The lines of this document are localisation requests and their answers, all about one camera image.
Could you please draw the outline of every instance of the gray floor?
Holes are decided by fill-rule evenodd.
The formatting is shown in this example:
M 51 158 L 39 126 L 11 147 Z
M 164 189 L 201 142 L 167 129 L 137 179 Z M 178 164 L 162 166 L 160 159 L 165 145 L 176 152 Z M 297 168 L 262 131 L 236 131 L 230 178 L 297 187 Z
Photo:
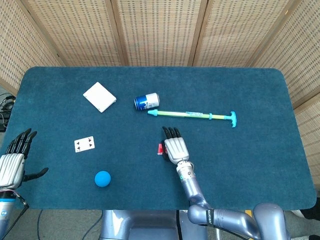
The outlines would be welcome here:
M 0 87 L 0 94 L 6 91 Z M 4 133 L 0 132 L 0 146 Z M 15 210 L 12 221 L 18 216 L 20 210 Z M 99 219 L 101 210 L 44 210 L 39 219 L 40 209 L 29 209 L 17 222 L 6 240 L 81 240 L 86 231 Z M 320 236 L 320 221 L 307 220 L 295 216 L 292 212 L 285 212 L 287 228 L 292 238 L 307 235 Z M 97 240 L 101 229 L 101 221 L 89 232 L 85 240 Z M 215 229 L 209 229 L 210 240 L 216 239 Z M 223 240 L 238 239 L 229 233 L 222 232 Z

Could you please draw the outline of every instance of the blue table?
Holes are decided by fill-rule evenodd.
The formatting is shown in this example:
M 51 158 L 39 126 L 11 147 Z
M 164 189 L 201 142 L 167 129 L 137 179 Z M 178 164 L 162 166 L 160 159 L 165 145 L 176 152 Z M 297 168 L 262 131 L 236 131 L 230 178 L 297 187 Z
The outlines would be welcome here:
M 100 82 L 117 98 L 100 113 L 83 93 Z M 159 110 L 229 115 L 230 121 L 136 111 L 134 98 L 158 93 Z M 187 209 L 175 166 L 157 155 L 162 126 L 179 128 L 202 191 L 213 208 L 284 210 L 314 205 L 316 193 L 283 75 L 224 67 L 34 67 L 21 83 L 5 135 L 38 131 L 26 173 L 48 167 L 19 192 L 40 209 Z M 93 136 L 95 149 L 75 153 Z M 94 183 L 106 170 L 111 183 Z

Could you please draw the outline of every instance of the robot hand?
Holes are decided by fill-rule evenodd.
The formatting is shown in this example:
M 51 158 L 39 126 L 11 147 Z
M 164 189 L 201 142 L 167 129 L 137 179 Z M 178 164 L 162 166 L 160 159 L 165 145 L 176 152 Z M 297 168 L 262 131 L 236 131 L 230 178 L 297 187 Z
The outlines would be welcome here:
M 164 146 L 170 161 L 175 165 L 181 161 L 188 161 L 189 152 L 179 130 L 177 128 L 173 130 L 171 127 L 167 129 L 164 126 L 162 128 L 167 138 L 164 140 Z
M 0 189 L 17 189 L 22 182 L 39 178 L 48 171 L 46 167 L 41 172 L 25 175 L 25 160 L 37 134 L 36 131 L 30 132 L 31 128 L 20 133 L 0 157 Z

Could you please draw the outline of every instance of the woven panel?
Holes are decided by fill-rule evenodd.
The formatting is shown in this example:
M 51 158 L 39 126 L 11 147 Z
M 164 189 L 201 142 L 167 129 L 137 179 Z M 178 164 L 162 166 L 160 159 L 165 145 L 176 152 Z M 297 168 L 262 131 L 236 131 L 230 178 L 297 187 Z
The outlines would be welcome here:
M 0 1 L 0 30 L 0 79 L 14 90 L 27 69 L 60 65 L 15 1 Z
M 215 0 L 195 66 L 245 66 L 288 0 Z
M 117 0 L 129 64 L 186 66 L 200 0 Z
M 320 184 L 320 100 L 296 115 L 311 175 Z
M 106 3 L 103 0 L 28 0 L 69 66 L 119 66 Z
M 303 0 L 256 63 L 283 72 L 293 104 L 320 86 L 319 41 L 320 1 Z

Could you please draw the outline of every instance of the soda can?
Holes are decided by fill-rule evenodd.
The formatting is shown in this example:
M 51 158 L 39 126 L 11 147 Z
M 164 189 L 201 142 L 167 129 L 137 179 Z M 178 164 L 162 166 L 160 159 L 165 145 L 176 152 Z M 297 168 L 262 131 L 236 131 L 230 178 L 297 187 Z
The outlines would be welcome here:
M 134 99 L 134 105 L 138 111 L 158 107 L 159 103 L 160 103 L 160 100 L 159 100 L 159 96 L 157 93 L 151 93 L 151 94 L 147 94 L 147 95 L 143 95 L 143 96 L 137 96 Z

